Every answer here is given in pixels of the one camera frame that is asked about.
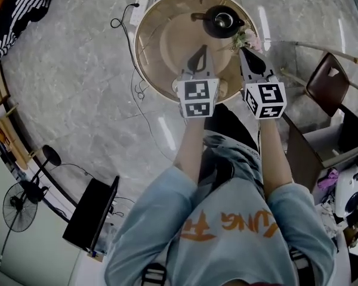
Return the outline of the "dark wooden table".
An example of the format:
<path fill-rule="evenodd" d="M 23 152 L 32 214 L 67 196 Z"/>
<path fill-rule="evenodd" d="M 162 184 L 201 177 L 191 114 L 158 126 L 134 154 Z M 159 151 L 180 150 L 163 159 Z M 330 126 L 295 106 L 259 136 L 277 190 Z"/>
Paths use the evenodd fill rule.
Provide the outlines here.
<path fill-rule="evenodd" d="M 358 117 L 343 105 L 340 112 L 344 113 L 341 123 L 307 133 L 283 115 L 289 125 L 286 157 L 293 179 L 310 191 L 329 169 L 342 171 L 358 156 Z"/>

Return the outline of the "black standing fan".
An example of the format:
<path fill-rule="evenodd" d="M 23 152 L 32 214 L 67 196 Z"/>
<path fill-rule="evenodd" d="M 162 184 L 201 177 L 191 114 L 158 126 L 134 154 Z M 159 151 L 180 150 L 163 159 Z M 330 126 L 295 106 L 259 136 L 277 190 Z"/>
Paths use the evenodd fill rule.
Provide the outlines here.
<path fill-rule="evenodd" d="M 5 194 L 2 214 L 8 226 L 8 232 L 0 253 L 0 267 L 10 234 L 12 232 L 23 232 L 29 228 L 35 219 L 38 204 L 49 191 L 47 186 L 39 186 L 41 171 L 39 169 L 29 181 L 21 180 L 15 183 Z"/>

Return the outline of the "round glass side table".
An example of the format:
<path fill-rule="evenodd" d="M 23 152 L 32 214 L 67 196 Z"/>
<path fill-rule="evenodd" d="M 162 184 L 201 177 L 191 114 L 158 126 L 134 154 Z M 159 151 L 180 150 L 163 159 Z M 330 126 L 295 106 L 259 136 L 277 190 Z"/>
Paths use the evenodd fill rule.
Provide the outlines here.
<path fill-rule="evenodd" d="M 234 9 L 258 36 L 251 16 L 235 0 L 157 0 L 144 14 L 135 32 L 135 57 L 143 79 L 161 97 L 178 103 L 175 81 L 184 57 L 209 46 L 217 77 L 228 82 L 225 102 L 243 86 L 238 51 L 229 50 L 232 38 L 215 39 L 203 29 L 201 21 L 192 21 L 191 13 L 204 13 L 214 5 Z"/>

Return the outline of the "black and white striped blanket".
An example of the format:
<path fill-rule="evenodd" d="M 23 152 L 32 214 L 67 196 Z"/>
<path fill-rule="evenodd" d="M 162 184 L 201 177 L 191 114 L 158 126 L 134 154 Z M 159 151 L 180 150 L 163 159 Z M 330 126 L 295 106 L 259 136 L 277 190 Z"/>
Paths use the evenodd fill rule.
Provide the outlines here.
<path fill-rule="evenodd" d="M 21 33 L 33 22 L 41 20 L 52 0 L 16 0 L 10 23 L 0 20 L 0 59 L 7 54 Z"/>

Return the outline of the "black teapot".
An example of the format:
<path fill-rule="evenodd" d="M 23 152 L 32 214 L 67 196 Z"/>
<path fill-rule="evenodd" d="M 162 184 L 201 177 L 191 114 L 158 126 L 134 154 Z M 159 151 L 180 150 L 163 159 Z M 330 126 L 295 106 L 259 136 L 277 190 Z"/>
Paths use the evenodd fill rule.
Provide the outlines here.
<path fill-rule="evenodd" d="M 215 5 L 205 13 L 191 13 L 190 18 L 203 21 L 205 32 L 217 39 L 230 38 L 245 25 L 237 12 L 225 5 Z"/>

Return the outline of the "person's light blue shirt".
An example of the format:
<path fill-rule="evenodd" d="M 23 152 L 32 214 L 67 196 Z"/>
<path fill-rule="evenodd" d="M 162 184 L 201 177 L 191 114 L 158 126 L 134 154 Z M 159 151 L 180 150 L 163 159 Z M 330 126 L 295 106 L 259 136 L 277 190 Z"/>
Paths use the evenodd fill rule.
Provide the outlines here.
<path fill-rule="evenodd" d="M 108 286 L 136 286 L 157 258 L 170 286 L 222 286 L 231 280 L 332 286 L 335 244 L 309 190 L 290 183 L 264 197 L 259 154 L 206 131 L 205 144 L 232 164 L 216 188 L 170 167 L 135 202 L 112 244 Z"/>

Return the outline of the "pale flower bouquet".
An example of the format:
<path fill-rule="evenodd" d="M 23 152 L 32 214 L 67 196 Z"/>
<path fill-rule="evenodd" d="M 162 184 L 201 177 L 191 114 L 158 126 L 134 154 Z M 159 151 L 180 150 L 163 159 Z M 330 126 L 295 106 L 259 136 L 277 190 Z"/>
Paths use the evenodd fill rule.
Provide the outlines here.
<path fill-rule="evenodd" d="M 260 53 L 263 52 L 261 40 L 251 28 L 241 28 L 233 37 L 229 50 L 236 51 L 239 48 L 251 48 Z"/>

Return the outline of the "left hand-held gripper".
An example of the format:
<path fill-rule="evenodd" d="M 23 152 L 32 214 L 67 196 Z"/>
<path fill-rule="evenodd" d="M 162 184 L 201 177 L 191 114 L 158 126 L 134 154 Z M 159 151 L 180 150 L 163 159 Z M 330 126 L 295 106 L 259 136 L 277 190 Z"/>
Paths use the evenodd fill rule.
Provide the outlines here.
<path fill-rule="evenodd" d="M 175 89 L 183 117 L 211 117 L 218 98 L 219 84 L 209 46 L 202 45 L 184 57 Z"/>

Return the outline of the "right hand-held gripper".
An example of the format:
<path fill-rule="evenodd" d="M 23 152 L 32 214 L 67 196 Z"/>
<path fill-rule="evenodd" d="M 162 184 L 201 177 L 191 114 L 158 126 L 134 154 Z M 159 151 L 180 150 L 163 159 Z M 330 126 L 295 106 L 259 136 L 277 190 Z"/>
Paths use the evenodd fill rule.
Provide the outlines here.
<path fill-rule="evenodd" d="M 278 119 L 286 108 L 284 83 L 279 81 L 271 61 L 247 47 L 239 51 L 244 100 L 257 120 Z"/>

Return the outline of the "white power strip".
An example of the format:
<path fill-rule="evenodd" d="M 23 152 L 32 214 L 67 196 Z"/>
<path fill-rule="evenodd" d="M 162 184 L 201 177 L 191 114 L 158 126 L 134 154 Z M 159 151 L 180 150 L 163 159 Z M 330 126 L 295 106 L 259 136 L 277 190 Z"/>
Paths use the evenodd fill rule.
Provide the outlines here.
<path fill-rule="evenodd" d="M 137 4 L 137 6 L 134 6 L 132 10 L 129 23 L 137 27 L 144 17 L 144 13 L 147 10 L 149 0 L 136 0 L 135 4 Z"/>

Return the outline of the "person's left forearm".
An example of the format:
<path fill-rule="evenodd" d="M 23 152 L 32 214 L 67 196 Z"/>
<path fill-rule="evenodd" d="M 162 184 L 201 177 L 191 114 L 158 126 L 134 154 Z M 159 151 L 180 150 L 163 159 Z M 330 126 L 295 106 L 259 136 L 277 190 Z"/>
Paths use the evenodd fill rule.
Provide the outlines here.
<path fill-rule="evenodd" d="M 198 183 L 203 153 L 205 118 L 191 118 L 187 121 L 183 139 L 173 165 Z"/>

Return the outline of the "person's right forearm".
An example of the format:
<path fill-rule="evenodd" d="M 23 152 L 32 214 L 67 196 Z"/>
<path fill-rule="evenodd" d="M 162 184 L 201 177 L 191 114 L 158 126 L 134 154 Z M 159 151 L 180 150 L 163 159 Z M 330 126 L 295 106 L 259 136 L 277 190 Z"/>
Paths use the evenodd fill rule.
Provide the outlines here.
<path fill-rule="evenodd" d="M 275 119 L 260 120 L 260 130 L 263 187 L 268 199 L 273 191 L 292 182 L 292 174 Z"/>

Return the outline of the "person's black trouser leg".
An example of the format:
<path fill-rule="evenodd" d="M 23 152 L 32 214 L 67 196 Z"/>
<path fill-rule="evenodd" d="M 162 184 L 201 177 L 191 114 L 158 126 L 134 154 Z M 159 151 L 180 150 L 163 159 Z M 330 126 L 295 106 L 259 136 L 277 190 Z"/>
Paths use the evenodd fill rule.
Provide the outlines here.
<path fill-rule="evenodd" d="M 215 106 L 212 117 L 205 120 L 204 129 L 227 136 L 258 152 L 257 144 L 247 128 L 224 104 Z"/>

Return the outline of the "brown chair with brass frame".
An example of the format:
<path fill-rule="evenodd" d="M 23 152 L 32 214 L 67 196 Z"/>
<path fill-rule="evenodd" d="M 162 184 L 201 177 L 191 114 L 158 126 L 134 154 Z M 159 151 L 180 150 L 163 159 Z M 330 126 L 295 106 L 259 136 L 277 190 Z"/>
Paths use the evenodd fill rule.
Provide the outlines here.
<path fill-rule="evenodd" d="M 282 68 L 281 73 L 304 87 L 304 93 L 310 97 L 329 117 L 333 117 L 340 108 L 349 87 L 358 90 L 358 85 L 351 82 L 338 61 L 344 58 L 358 65 L 358 58 L 346 53 L 314 45 L 307 42 L 295 42 L 302 46 L 322 51 L 323 55 L 314 72 L 306 82 Z"/>

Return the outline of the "white appliance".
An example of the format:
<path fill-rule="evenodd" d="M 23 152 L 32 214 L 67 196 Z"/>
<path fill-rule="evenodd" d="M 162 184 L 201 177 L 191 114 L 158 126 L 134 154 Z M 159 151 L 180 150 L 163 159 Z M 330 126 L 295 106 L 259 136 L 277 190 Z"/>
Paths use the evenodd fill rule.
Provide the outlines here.
<path fill-rule="evenodd" d="M 345 218 L 358 206 L 358 165 L 341 171 L 335 187 L 334 213 Z"/>

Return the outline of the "purple cloth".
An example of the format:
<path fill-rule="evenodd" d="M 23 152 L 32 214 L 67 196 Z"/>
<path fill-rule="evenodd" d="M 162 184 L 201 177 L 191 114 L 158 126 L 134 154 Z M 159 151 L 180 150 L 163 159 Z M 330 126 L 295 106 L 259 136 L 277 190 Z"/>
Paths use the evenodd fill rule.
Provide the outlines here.
<path fill-rule="evenodd" d="M 318 180 L 317 186 L 322 191 L 327 190 L 329 187 L 334 186 L 337 183 L 339 174 L 339 171 L 335 168 L 329 169 L 327 175 Z"/>

